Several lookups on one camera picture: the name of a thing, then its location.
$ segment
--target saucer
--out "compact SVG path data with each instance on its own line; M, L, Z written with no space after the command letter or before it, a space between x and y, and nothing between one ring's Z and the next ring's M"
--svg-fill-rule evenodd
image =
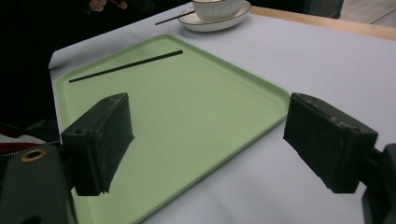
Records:
M238 13L230 19L223 21L201 21L198 18L197 14L192 13L190 15L186 15L184 17L180 17L178 20L189 30L197 31L197 32L211 32L218 31L234 26L244 20L251 9L251 4L248 1L245 1ZM185 13L189 13L194 11L194 7L189 7L184 9L179 15L183 15Z

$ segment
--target plastic tray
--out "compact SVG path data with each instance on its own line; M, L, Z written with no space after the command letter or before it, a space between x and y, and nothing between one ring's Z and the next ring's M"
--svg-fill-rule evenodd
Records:
M183 54L69 83L175 50ZM99 100L128 92L135 140L108 194L74 194L80 223L136 223L283 120L290 94L171 35L159 35L58 78L61 130Z

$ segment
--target white cup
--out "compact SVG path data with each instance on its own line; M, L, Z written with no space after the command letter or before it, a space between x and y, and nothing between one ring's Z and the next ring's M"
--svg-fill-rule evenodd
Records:
M192 0L195 13L202 21L225 21L235 16L244 0Z

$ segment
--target table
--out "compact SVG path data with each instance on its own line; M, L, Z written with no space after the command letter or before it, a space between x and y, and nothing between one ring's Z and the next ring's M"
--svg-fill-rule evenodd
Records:
M346 29L343 24L349 22L326 25L330 19L320 22L257 7L252 12L264 16L251 14L220 32L190 32L178 21L153 25L189 6L55 52L53 80L155 35L171 34L290 92L310 94L340 108L379 132L375 146L380 150L396 141L396 42L384 37L394 38L394 30L375 27L384 30L377 38L371 28L357 25L361 28L352 34L326 28L330 24ZM296 22L299 18L308 24ZM361 35L365 32L371 36ZM331 193L282 139L284 127L282 122L143 223L363 223L365 187L360 185L355 194Z

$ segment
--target chopstick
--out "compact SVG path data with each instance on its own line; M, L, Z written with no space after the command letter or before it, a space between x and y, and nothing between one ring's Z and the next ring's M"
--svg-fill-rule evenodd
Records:
M184 14L180 14L178 16L172 17L172 18L164 20L164 21L159 21L159 22L155 23L155 25L159 25L159 24L167 22L167 21L172 21L172 20L178 19L180 17L184 17L184 16L187 16L187 15L190 15L192 13L195 13L195 11L193 10L193 11L190 11L190 12L187 12L187 13L184 13Z
M151 62L154 62L154 61L158 61L160 59L169 58L169 57L176 56L176 55L182 54L182 53L183 53L183 50L180 49L180 50L177 50L177 51L173 51L173 52L170 52L170 53L165 53L163 55L159 55L159 56L156 56L156 57L152 57L152 58L148 58L148 59L145 59L145 60L142 60L142 61L138 61L138 62L135 62L135 63L127 63L125 65L122 65L122 66L119 66L119 67L115 67L115 68L111 68L111 69L107 69L107 70L102 71L102 72L93 73L93 74L87 75L85 77L78 77L78 78L70 79L69 83L80 81L80 80L87 79L87 78L90 78L90 77L101 76L103 74L119 71L121 69L137 66L137 65L140 65L140 64L143 64L143 63L151 63Z

